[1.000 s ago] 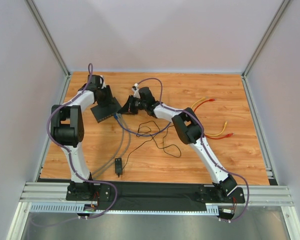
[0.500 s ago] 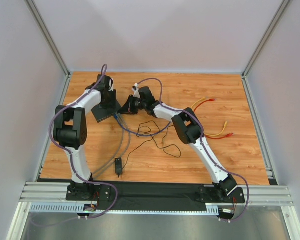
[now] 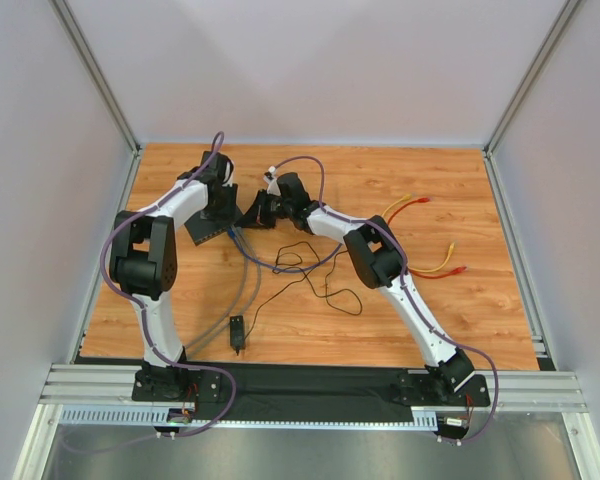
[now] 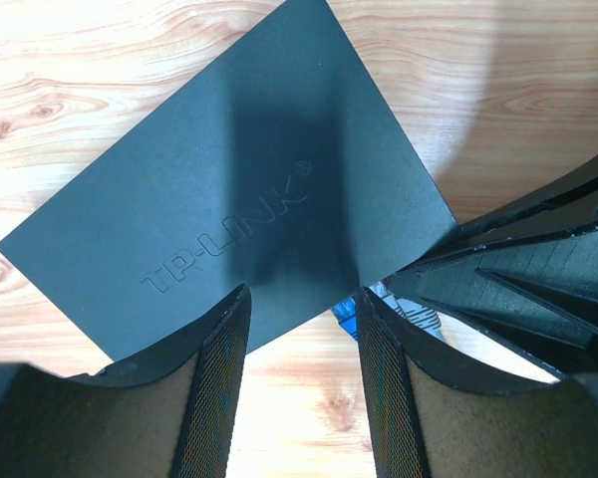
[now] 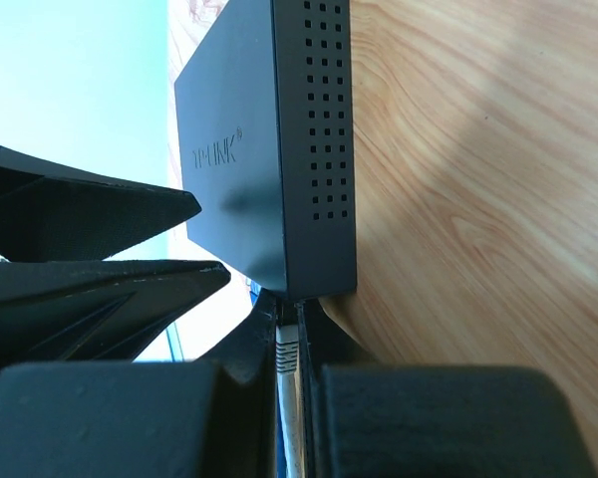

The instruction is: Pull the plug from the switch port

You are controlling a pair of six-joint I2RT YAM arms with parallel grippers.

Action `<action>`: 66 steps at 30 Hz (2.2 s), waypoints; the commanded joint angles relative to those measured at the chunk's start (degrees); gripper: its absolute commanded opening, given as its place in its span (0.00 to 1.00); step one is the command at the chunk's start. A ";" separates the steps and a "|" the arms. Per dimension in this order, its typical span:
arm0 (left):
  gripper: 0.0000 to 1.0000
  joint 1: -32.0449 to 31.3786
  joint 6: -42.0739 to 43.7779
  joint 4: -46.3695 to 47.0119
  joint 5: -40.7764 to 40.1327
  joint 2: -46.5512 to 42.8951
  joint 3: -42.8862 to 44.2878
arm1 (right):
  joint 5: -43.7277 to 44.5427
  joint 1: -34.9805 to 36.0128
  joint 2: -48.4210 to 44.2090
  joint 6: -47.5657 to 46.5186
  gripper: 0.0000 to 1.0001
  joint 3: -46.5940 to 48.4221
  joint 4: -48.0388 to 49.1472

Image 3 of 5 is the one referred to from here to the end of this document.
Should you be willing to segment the black power adapter with cord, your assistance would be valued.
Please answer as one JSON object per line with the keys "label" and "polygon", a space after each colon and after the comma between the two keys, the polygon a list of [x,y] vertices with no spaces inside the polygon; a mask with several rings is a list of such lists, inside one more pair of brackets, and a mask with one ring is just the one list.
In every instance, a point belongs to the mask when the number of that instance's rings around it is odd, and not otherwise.
{"label": "black power adapter with cord", "polygon": [[[247,340],[251,336],[253,330],[256,327],[257,320],[259,318],[259,314],[262,309],[279,298],[282,294],[287,292],[295,285],[299,285],[301,283],[306,283],[309,286],[310,293],[316,297],[317,299],[323,300],[327,306],[337,312],[344,313],[349,316],[360,316],[363,313],[363,303],[360,296],[351,288],[342,288],[335,291],[330,290],[329,278],[335,272],[335,268],[337,265],[337,260],[344,256],[347,253],[346,249],[343,249],[341,246],[338,246],[331,254],[329,254],[324,259],[320,258],[317,254],[317,251],[314,247],[308,243],[307,241],[297,242],[292,245],[286,245],[281,247],[278,250],[276,255],[274,264],[267,264],[266,262],[261,261],[256,257],[255,253],[250,253],[247,249],[245,240],[238,240],[234,238],[234,245],[237,247],[237,250],[242,254],[244,259],[248,263],[254,264],[256,267],[263,267],[265,270],[270,271],[273,274],[289,274],[289,275],[299,275],[299,278],[296,280],[291,280],[278,291],[276,291],[273,295],[271,295],[266,300],[263,300],[255,310],[253,314],[253,318],[249,324],[245,323],[244,315],[238,314],[231,316],[228,322],[229,325],[229,339],[231,349],[239,354],[242,350],[246,348]],[[303,262],[303,257],[297,254],[295,251],[292,251],[292,248],[305,245],[309,248],[310,252],[314,255],[317,262],[313,265],[305,266]],[[328,261],[332,261],[329,272],[324,276],[324,284],[322,287],[322,291],[319,292],[317,287],[314,285],[310,278],[310,274],[315,271],[318,267],[324,266]],[[356,309],[346,309],[337,304],[334,304],[332,299],[334,297],[348,295],[350,296],[356,304]]]}

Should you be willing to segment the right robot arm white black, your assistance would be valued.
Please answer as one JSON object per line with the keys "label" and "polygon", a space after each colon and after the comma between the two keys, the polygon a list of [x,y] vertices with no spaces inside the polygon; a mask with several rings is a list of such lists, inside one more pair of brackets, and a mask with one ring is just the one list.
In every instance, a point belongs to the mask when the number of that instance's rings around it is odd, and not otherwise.
{"label": "right robot arm white black", "polygon": [[406,253],[383,218],[349,216],[311,199],[295,173],[268,173],[265,180],[268,187],[258,191],[237,225],[272,229],[279,219],[287,219],[300,231],[345,245],[360,281],[379,291],[403,320],[429,374],[445,391],[458,392],[474,376],[474,366],[420,296]]}

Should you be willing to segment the black network switch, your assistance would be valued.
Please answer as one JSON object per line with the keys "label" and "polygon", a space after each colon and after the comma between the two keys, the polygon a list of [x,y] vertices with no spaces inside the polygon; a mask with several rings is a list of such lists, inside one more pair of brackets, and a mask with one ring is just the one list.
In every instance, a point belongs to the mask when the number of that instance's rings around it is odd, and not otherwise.
{"label": "black network switch", "polygon": [[236,207],[234,213],[226,219],[206,219],[203,217],[203,212],[200,211],[189,218],[185,222],[184,227],[194,245],[200,246],[209,240],[227,233],[242,215],[243,212],[239,207]]}

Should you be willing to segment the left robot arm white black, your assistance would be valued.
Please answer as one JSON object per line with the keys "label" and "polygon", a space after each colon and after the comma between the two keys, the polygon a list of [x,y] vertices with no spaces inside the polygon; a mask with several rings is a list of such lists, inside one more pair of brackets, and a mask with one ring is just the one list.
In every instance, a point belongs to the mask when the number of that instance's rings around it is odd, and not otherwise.
{"label": "left robot arm white black", "polygon": [[234,164],[224,154],[205,151],[202,162],[177,177],[158,200],[139,211],[116,215],[105,242],[105,282],[132,304],[144,344],[135,375],[135,400],[176,401],[193,391],[186,348],[173,318],[171,289],[178,273],[176,233],[184,227],[200,245],[227,232],[237,218]]}

